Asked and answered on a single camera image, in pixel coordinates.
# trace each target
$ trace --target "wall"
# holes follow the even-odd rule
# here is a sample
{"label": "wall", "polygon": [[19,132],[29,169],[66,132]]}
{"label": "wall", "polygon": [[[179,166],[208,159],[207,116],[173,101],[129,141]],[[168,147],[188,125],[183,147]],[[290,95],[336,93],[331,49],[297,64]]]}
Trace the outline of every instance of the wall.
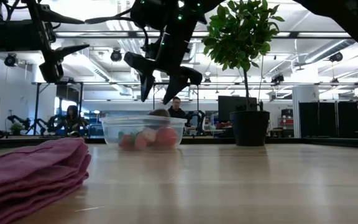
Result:
{"label": "wall", "polygon": [[[150,101],[85,101],[83,106],[88,110],[100,111],[151,111],[153,110],[153,103]],[[164,106],[162,103],[156,103],[155,108],[168,109],[170,104]],[[200,110],[202,111],[217,111],[217,101],[200,101]],[[181,105],[184,111],[196,111],[197,102],[184,101]],[[271,101],[264,102],[264,110],[270,112],[270,127],[276,128],[278,126],[278,118],[281,117],[281,110],[292,109],[291,101]]]}
{"label": "wall", "polygon": [[[31,82],[34,80],[32,66],[26,69],[16,67],[8,68],[0,59],[0,130],[9,129],[11,122],[6,121],[10,115],[20,118],[33,118],[35,111],[36,86]],[[53,104],[56,96],[56,87],[48,87],[40,95],[39,110],[41,118],[47,119],[50,112],[53,114]]]}

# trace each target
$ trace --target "ceiling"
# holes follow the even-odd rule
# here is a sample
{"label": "ceiling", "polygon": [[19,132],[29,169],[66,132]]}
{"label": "ceiling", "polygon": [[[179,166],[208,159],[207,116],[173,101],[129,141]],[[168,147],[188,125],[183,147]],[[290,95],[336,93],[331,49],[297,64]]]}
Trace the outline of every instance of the ceiling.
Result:
{"label": "ceiling", "polygon": [[[134,0],[43,0],[43,4],[49,4],[55,12],[76,19],[89,19],[93,17],[113,16],[117,13],[127,10],[132,6]],[[268,0],[269,6],[274,7],[279,4],[277,14],[285,19],[285,22],[278,22],[281,33],[279,37],[288,37],[290,32],[305,33],[310,39],[273,39],[271,51],[266,57],[259,56],[255,62],[260,68],[251,68],[247,73],[251,83],[270,82],[271,77],[282,73],[285,82],[330,82],[333,77],[339,78],[340,82],[354,83],[358,82],[358,43],[349,45],[340,50],[344,59],[341,62],[331,63],[326,58],[321,58],[312,64],[302,66],[305,70],[298,70],[294,66],[297,62],[302,62],[312,53],[321,55],[322,52],[342,44],[341,39],[330,39],[330,37],[343,37],[344,40],[349,36],[339,27],[332,19],[312,14],[303,6],[291,0]],[[216,13],[216,10],[206,14],[207,20]],[[16,10],[13,13],[12,20],[29,19],[29,13],[26,9]],[[241,82],[242,72],[238,70],[222,71],[222,66],[216,65],[209,58],[203,55],[204,45],[201,38],[205,33],[206,26],[198,24],[195,38],[191,40],[193,52],[189,56],[191,60],[186,62],[186,66],[193,67],[201,72],[206,78],[210,77],[212,82]],[[128,32],[136,32],[139,37],[130,39],[126,37]],[[138,82],[136,72],[126,65],[124,61],[112,62],[109,58],[114,48],[120,48],[121,53],[133,51],[142,53],[140,47],[143,45],[141,32],[139,29],[126,21],[109,21],[95,25],[69,25],[62,24],[56,34],[59,37],[57,42],[52,44],[53,48],[73,45],[73,44],[90,44],[90,48],[81,52],[80,55],[70,55],[64,61],[65,75],[73,77],[78,82],[102,82],[95,69],[103,72],[111,82]],[[314,39],[315,37],[326,37],[326,39]],[[28,63],[42,63],[42,56],[39,52],[21,52],[18,54],[21,60]],[[155,76],[160,82],[168,81],[164,73],[156,73]],[[202,85],[203,91],[210,90],[214,94],[218,86]],[[358,86],[347,85],[346,87],[336,88],[336,93],[352,93]],[[135,94],[139,86],[122,85],[120,88],[130,88]],[[85,91],[122,91],[118,87],[111,85],[86,85]],[[261,89],[277,91],[283,87],[262,86]],[[331,90],[332,86],[321,86],[324,91]],[[218,89],[235,90],[243,89],[242,85],[219,85]]]}

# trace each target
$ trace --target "folded cloth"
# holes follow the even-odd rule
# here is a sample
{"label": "folded cloth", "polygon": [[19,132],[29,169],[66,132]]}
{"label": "folded cloth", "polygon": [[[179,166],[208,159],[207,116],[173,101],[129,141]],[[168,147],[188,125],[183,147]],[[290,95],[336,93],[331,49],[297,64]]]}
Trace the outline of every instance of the folded cloth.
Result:
{"label": "folded cloth", "polygon": [[9,223],[63,198],[88,178],[83,139],[48,141],[0,156],[0,223]]}

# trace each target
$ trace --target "wooden table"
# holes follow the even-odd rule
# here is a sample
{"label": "wooden table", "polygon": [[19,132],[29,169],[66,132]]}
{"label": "wooden table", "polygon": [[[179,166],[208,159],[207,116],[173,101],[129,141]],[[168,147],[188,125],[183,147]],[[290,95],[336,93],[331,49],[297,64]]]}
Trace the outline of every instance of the wooden table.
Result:
{"label": "wooden table", "polygon": [[358,149],[89,148],[82,189],[17,223],[358,223]]}

